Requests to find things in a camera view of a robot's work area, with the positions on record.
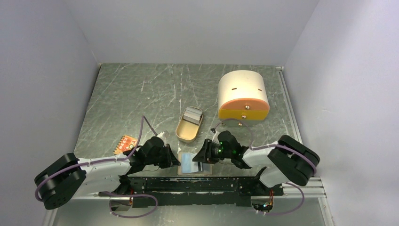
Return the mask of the tan card holder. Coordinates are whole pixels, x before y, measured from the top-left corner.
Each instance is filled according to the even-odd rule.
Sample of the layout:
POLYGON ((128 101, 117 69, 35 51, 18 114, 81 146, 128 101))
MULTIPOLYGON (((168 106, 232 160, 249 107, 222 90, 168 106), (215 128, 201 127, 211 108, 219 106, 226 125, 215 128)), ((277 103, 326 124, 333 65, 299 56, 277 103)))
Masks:
POLYGON ((178 175, 212 175, 212 164, 193 161, 195 153, 182 153, 178 155, 180 165, 177 167, 178 175))

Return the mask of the tan oval tray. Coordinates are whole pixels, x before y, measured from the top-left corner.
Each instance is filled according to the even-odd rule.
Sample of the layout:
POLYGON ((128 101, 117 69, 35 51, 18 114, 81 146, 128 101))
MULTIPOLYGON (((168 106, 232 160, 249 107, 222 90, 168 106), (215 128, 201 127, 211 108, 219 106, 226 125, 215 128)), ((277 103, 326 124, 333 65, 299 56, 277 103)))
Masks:
POLYGON ((196 139, 197 135, 198 135, 200 126, 202 124, 203 116, 204 116, 204 113, 202 115, 202 118, 201 118, 201 121, 200 121, 199 125, 197 125, 197 124, 193 124, 191 122, 183 120, 183 114, 182 114, 182 116, 180 118, 180 121, 179 121, 179 123, 177 125, 177 128, 176 128, 176 136, 177 136, 177 138, 180 141, 182 141, 182 142, 186 142, 186 143, 193 142, 196 139))

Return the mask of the grey credit card stack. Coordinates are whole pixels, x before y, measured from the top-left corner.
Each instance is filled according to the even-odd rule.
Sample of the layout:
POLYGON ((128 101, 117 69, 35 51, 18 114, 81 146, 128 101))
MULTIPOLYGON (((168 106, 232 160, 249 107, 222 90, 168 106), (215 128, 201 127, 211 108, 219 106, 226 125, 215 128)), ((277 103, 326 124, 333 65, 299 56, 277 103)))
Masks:
POLYGON ((203 112, 195 107, 187 107, 183 113, 183 120, 199 125, 203 112))

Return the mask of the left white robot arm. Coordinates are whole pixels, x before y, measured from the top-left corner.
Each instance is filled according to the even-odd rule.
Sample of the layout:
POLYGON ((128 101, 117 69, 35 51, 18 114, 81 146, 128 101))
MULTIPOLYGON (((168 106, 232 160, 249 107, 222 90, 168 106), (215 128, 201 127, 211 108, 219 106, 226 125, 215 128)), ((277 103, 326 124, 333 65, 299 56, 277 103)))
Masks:
POLYGON ((113 157, 84 159, 67 153, 35 177, 35 197, 45 209, 53 210, 74 196, 98 192, 123 196, 130 190, 128 175, 141 172, 148 165, 166 169, 179 166, 180 162, 160 137, 152 137, 113 157))

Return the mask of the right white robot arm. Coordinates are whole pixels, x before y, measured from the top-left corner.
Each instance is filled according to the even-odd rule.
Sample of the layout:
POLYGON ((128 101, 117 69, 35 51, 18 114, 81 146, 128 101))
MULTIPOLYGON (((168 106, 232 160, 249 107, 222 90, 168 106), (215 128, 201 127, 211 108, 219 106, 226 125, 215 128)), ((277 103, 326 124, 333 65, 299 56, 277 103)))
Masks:
POLYGON ((261 166, 254 182, 254 190, 260 195, 286 182, 307 185, 320 163, 320 157, 314 151, 289 135, 283 135, 271 144, 249 147, 241 145, 227 130, 216 132, 212 139, 205 139, 192 161, 216 164, 224 159, 230 160, 239 169, 261 166))

